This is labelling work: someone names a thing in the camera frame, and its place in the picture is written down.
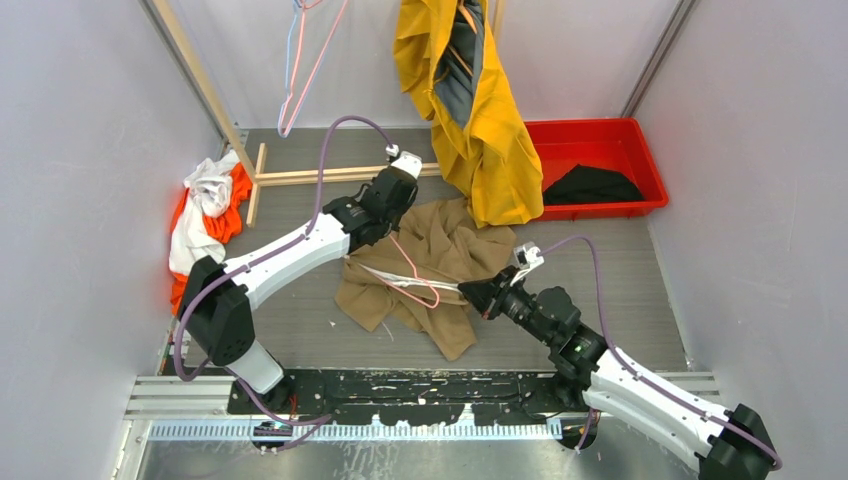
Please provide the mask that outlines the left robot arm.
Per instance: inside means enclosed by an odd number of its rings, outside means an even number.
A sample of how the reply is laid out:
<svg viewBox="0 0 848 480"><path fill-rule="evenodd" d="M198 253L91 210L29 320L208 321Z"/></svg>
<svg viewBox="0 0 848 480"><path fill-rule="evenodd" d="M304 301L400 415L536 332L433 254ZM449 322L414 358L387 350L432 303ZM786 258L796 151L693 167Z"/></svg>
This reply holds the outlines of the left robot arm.
<svg viewBox="0 0 848 480"><path fill-rule="evenodd" d="M356 196L328 202L303 227L241 257L206 256L192 267L178 314L207 359L244 381L269 413L292 397L280 363L256 337L253 313L268 298L313 269L372 246L399 228L418 192L421 169L398 160Z"/></svg>

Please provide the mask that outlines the tan brown garment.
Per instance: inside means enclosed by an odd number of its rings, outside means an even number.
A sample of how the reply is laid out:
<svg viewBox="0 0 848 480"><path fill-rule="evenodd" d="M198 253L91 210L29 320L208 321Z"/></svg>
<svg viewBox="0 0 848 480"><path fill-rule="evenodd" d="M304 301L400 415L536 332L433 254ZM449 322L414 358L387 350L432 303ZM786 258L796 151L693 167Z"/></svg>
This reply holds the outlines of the tan brown garment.
<svg viewBox="0 0 848 480"><path fill-rule="evenodd" d="M459 283L495 276L506 267L517 242L508 226L478 227L462 198L437 200L412 207L394 236L418 269L441 295L429 310L389 288L361 267L411 277L405 259L389 238L364 246L344 261L342 281L335 294L338 307L369 332L394 317L408 328L427 334L443 357L455 361L477 341L468 302L455 291ZM434 295L425 286L409 293L427 302Z"/></svg>

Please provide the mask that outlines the yellow pleated skirt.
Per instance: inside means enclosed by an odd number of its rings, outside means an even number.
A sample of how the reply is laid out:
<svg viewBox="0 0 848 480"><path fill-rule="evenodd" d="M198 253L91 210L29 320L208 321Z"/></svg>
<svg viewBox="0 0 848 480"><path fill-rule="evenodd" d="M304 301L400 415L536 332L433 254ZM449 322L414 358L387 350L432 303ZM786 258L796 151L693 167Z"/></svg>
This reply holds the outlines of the yellow pleated skirt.
<svg viewBox="0 0 848 480"><path fill-rule="evenodd" d="M526 224L544 212L543 172L500 61L485 1L465 1L478 34L472 77L448 51L458 1L403 1L393 58L400 89L430 124L447 183L479 226Z"/></svg>

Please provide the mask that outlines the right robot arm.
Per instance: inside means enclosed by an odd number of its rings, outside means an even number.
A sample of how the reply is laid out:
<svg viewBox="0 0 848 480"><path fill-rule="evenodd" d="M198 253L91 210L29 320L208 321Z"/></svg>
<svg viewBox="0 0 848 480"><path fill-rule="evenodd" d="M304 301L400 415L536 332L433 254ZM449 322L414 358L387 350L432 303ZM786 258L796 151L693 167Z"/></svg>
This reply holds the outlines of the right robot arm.
<svg viewBox="0 0 848 480"><path fill-rule="evenodd" d="M461 295L487 320L506 316L549 350L554 394L567 410L606 412L660 443L701 479L764 479L782 462L761 416L729 410L644 368L582 322L561 287L530 293L510 266L462 282Z"/></svg>

